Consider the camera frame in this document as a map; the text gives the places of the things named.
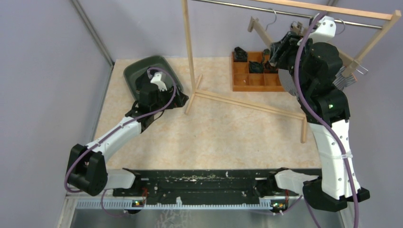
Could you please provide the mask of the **grey striped underwear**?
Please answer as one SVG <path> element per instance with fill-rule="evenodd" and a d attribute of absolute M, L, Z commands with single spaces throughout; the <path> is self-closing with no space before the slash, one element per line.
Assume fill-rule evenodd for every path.
<path fill-rule="evenodd" d="M 333 85 L 335 85 L 338 89 L 344 90 L 345 88 L 351 86 L 352 84 L 357 82 L 356 77 L 353 73 L 348 77 L 344 77 L 342 73 L 345 70 L 345 66 L 341 67 L 338 73 L 336 74 L 336 78 L 333 81 Z M 278 71 L 279 81 L 284 88 L 284 90 L 290 93 L 292 96 L 298 97 L 297 89 L 295 86 L 295 82 L 291 74 L 288 70 L 280 69 Z"/>

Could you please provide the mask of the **wooden clip hanger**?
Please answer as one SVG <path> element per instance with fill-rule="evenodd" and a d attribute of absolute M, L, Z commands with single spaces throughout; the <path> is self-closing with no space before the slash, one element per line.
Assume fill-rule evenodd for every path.
<path fill-rule="evenodd" d="M 266 48 L 271 50 L 271 45 L 274 43 L 274 39 L 272 36 L 266 31 L 265 28 L 260 24 L 258 18 L 254 18 L 253 16 L 250 17 L 249 25 L 247 28 L 249 33 L 255 31 L 263 43 L 266 45 Z"/>
<path fill-rule="evenodd" d="M 343 33 L 345 30 L 345 27 L 346 27 L 346 25 L 336 23 L 335 36 Z M 290 28 L 290 31 L 296 32 L 298 35 L 302 35 L 302 36 L 306 35 L 306 32 L 308 32 L 307 30 L 308 30 L 308 28 L 303 27 L 303 25 L 300 22 L 293 22 L 291 24 L 291 28 Z M 339 50 L 338 52 L 339 52 L 340 58 L 343 61 L 343 66 L 345 67 L 345 70 L 342 73 L 342 75 L 344 77 L 350 76 L 350 74 L 354 73 L 355 71 L 359 72 L 362 75 L 364 75 L 368 72 L 368 70 L 366 68 L 361 66 L 360 60 L 358 60 L 358 58 L 352 58 L 347 53 L 345 53 L 341 50 Z"/>

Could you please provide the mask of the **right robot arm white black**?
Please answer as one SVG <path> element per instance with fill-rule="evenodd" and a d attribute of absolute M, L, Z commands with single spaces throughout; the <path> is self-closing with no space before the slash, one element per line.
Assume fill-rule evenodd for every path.
<path fill-rule="evenodd" d="M 301 177 L 298 190 L 318 210 L 337 212 L 348 202 L 370 198 L 354 173 L 348 130 L 350 110 L 335 81 L 343 61 L 337 48 L 308 39 L 299 55 L 302 36 L 288 32 L 270 47 L 269 63 L 278 70 L 285 91 L 297 98 L 319 152 L 322 173 Z"/>

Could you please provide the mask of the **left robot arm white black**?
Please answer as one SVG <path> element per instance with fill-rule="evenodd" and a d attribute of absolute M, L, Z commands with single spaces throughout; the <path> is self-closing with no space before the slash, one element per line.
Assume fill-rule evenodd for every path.
<path fill-rule="evenodd" d="M 96 196 L 104 190 L 124 189 L 130 196 L 138 196 L 143 187 L 134 172 L 123 168 L 109 170 L 106 163 L 126 143 L 143 133 L 155 121 L 157 113 L 185 105 L 189 97 L 180 86 L 175 78 L 151 79 L 141 86 L 132 108 L 115 127 L 86 145 L 73 146 L 64 180 L 66 190 Z"/>

